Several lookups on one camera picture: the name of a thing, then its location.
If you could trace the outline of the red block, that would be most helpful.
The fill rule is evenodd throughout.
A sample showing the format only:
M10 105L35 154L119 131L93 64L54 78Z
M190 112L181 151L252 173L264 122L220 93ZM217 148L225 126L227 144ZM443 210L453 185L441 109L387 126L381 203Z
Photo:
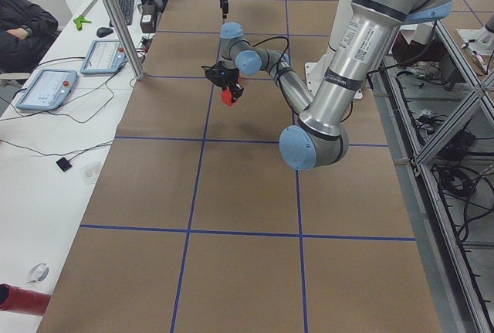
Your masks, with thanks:
M222 103L224 103L225 105L227 105L229 107L233 106L237 101L229 88L226 88L225 90L222 91L221 100L222 100Z

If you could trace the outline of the black box with label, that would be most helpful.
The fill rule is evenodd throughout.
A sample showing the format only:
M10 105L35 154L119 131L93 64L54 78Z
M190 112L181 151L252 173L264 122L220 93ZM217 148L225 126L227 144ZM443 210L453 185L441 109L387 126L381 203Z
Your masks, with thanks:
M156 6L152 4L142 5L140 7L140 13L140 28L142 33L155 33L159 19L159 12Z

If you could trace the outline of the black keyboard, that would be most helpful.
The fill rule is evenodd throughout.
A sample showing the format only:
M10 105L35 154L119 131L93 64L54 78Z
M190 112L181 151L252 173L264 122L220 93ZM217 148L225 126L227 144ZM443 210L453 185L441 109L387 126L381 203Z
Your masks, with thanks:
M117 0L126 25L133 23L135 0Z

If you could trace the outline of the black computer mouse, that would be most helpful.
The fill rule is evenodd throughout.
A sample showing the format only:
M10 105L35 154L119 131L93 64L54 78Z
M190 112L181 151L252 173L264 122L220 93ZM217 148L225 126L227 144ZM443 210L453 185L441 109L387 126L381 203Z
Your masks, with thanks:
M96 36L98 38L104 38L110 34L113 33L113 29L110 28L110 27L99 27L97 30L96 30Z

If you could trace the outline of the far blue teach pendant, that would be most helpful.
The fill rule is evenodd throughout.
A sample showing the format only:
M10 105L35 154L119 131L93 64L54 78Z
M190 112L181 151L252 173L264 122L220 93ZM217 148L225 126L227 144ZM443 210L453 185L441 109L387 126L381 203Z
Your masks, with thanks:
M117 39L94 40L80 68L83 75L112 75L127 61L124 48Z

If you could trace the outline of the blue teach pendant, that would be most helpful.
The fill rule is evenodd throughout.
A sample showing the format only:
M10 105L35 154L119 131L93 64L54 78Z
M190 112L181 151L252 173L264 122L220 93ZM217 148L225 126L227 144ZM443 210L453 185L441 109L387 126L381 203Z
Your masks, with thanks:
M78 73L75 70L41 70L15 107L19 110L55 110L70 95L77 80Z
M112 75L127 61L124 48L117 39L94 40L80 68L83 75Z

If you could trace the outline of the green plastic clamp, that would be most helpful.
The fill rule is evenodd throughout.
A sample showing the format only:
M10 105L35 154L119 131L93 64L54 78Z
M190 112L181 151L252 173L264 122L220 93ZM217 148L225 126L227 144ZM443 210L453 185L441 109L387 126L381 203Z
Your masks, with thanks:
M73 23L76 26L76 30L80 32L83 30L84 24L91 24L92 21L87 19L84 15L79 15L73 20Z

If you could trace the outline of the clear plastic bag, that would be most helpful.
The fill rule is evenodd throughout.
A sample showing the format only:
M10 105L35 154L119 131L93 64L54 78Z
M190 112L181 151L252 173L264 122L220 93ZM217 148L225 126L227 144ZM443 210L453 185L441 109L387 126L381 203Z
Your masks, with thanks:
M80 174L83 182L86 185L96 184L100 176L102 169L102 163L100 161L93 161L84 165L80 169Z

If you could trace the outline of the small black square pad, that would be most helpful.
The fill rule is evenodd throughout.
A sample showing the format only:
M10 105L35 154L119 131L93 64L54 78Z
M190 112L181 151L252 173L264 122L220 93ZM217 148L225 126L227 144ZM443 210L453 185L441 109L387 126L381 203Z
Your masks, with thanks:
M69 161L69 159L65 157L61 157L56 161L56 165L59 167L59 169L62 172L67 172L72 168L72 163Z

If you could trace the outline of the near blue teach pendant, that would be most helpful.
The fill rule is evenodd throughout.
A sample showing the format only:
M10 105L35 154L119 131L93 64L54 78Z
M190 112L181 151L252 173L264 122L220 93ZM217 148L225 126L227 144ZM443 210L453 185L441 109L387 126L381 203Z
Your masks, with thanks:
M75 70L41 70L15 107L19 110L55 110L70 95L77 80L78 73Z

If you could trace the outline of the person in black jacket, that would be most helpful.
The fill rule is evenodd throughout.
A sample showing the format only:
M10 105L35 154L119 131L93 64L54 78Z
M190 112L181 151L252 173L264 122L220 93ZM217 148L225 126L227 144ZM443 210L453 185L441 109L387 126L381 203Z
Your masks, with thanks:
M55 42L58 20L28 0L1 0L1 70L29 73Z

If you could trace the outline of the clear tape roll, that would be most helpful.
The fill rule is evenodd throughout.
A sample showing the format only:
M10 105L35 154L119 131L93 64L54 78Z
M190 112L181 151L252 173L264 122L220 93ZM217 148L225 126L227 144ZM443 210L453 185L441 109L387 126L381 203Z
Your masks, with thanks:
M37 284L47 278L49 274L49 265L47 263L37 263L27 274L27 284Z

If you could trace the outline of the red cylinder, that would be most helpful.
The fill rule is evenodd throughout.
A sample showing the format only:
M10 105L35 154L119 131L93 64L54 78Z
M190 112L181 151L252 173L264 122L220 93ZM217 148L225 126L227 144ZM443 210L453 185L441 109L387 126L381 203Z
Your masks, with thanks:
M1 310L19 314L43 316L51 295L1 284Z

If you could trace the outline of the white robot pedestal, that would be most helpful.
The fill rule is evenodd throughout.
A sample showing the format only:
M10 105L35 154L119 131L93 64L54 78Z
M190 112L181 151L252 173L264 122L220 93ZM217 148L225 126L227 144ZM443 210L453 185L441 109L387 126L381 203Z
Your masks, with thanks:
M332 66L339 59L344 48L340 46L348 24L353 17L351 0L339 0L337 12L327 44L327 51L316 63L305 63L306 84L312 95L316 95L320 84L325 79L325 74L329 66Z

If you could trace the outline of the aluminium frame post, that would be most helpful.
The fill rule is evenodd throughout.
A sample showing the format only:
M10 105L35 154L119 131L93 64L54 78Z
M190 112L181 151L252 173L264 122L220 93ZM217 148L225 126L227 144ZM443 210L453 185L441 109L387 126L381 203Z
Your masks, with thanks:
M117 0L102 0L102 2L117 32L117 37L123 46L127 61L134 72L135 79L141 80L144 75L144 69L137 55L127 24L124 21L120 6Z

